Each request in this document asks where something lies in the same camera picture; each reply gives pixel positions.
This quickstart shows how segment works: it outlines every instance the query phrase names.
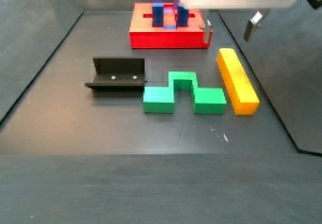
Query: red platform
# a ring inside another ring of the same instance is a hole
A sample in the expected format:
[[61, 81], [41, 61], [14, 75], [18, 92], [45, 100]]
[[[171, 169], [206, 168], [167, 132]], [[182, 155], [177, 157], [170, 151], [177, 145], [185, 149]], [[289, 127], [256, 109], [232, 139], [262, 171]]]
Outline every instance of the red platform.
[[165, 3], [163, 25], [153, 27], [153, 4], [137, 3], [130, 26], [130, 42], [133, 48], [209, 48], [205, 44], [205, 32], [201, 25], [205, 24], [200, 9], [189, 10], [189, 27], [165, 29], [177, 25], [177, 11], [171, 9], [174, 4]]

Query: long yellow block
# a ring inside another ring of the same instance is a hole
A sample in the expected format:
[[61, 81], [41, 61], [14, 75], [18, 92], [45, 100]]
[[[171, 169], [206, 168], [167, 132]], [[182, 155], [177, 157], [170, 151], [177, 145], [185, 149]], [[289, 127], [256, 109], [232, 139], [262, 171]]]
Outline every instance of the long yellow block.
[[260, 99], [234, 49], [220, 49], [217, 62], [236, 114], [254, 115]]

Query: green l-shaped block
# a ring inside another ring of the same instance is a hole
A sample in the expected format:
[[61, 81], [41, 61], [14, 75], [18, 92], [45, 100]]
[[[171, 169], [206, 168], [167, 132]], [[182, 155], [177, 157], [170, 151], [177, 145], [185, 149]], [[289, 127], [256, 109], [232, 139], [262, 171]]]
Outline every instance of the green l-shaped block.
[[169, 72], [169, 87], [146, 87], [143, 111], [175, 112], [175, 90], [190, 90], [196, 114], [225, 114], [226, 96], [222, 88], [200, 88], [196, 72]]

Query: dark gray floor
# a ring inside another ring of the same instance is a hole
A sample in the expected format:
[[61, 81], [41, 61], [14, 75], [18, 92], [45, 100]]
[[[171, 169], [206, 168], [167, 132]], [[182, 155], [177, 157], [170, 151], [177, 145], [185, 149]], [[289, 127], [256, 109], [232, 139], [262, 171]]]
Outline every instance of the dark gray floor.
[[298, 149], [322, 153], [322, 8], [314, 10], [306, 0], [298, 0], [292, 8], [273, 10], [246, 43], [253, 13], [224, 11], [221, 15]]
[[177, 96], [174, 115], [145, 114], [142, 98], [94, 95], [94, 56], [146, 58], [147, 85], [167, 83], [169, 71], [194, 71], [202, 87], [224, 88], [218, 49], [237, 46], [214, 13], [209, 50], [131, 50], [131, 12], [86, 13], [25, 99], [2, 126], [0, 153], [296, 153], [288, 133], [249, 71], [262, 101], [253, 117], [232, 105], [222, 116], [194, 115], [190, 93]]
[[322, 222], [308, 155], [2, 156], [2, 223]]

